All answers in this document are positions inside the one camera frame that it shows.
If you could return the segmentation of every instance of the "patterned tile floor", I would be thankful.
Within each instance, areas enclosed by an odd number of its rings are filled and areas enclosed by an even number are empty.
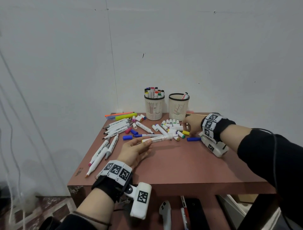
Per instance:
[[[70,197],[39,197],[36,208],[31,213],[25,214],[26,230],[39,229],[42,222],[49,216],[54,216],[56,219],[63,221],[64,218],[76,210],[74,201]],[[22,210],[13,208],[11,225],[9,226],[9,208],[2,211],[0,217],[1,230],[22,230],[23,217]]]

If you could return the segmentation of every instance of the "pencil cup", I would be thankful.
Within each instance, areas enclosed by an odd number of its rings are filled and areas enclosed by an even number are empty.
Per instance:
[[[169,95],[169,118],[182,121],[185,119],[189,97],[181,99],[183,93],[172,93]]]
[[[162,109],[164,104],[164,97],[148,98],[145,97],[146,117],[149,120],[160,120],[162,118]]]

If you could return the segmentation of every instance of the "white wall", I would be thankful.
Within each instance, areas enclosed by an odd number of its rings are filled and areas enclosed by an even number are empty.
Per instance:
[[[302,144],[302,9],[299,0],[3,0],[0,48],[67,183],[104,114],[144,111],[147,86],[187,91],[189,110]],[[42,159],[5,102],[22,189],[66,194],[1,60],[0,76]],[[0,127],[16,181],[2,113]]]

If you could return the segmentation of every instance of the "black wristband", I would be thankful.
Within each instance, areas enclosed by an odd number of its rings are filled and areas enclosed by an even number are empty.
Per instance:
[[[116,201],[120,199],[123,186],[107,176],[99,176],[92,185],[92,190],[94,188],[99,188],[104,191],[113,202],[116,203]]]
[[[203,129],[202,125],[204,122],[205,118],[203,118],[202,122],[201,122],[201,129]],[[220,138],[220,134],[229,126],[229,125],[235,125],[236,123],[232,120],[229,120],[227,118],[223,118],[221,119],[217,124],[216,127],[214,129],[214,140],[219,142],[222,141]]]

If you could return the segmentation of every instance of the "person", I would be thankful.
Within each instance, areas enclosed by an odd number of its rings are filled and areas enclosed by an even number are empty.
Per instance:
[[[183,120],[183,128],[186,129],[186,124],[188,124],[190,136],[195,136],[202,131],[204,120],[205,116],[190,115]],[[238,157],[255,174],[276,187],[283,201],[283,209],[290,210],[289,213],[286,213],[287,217],[303,226],[302,211],[294,211],[294,209],[298,210],[297,207],[301,207],[303,204],[302,199],[300,199],[303,176],[303,148],[291,143],[281,135],[275,134],[275,137],[277,141],[276,183],[273,175],[275,140],[272,134],[236,125],[229,119],[221,119],[214,129],[214,139],[225,143],[238,154]],[[142,139],[144,137],[125,143],[117,160],[135,168],[152,150],[150,140],[138,144]],[[56,225],[56,229],[107,229],[110,226],[115,204],[107,193],[102,188],[94,188],[77,211],[68,215],[59,226]]]

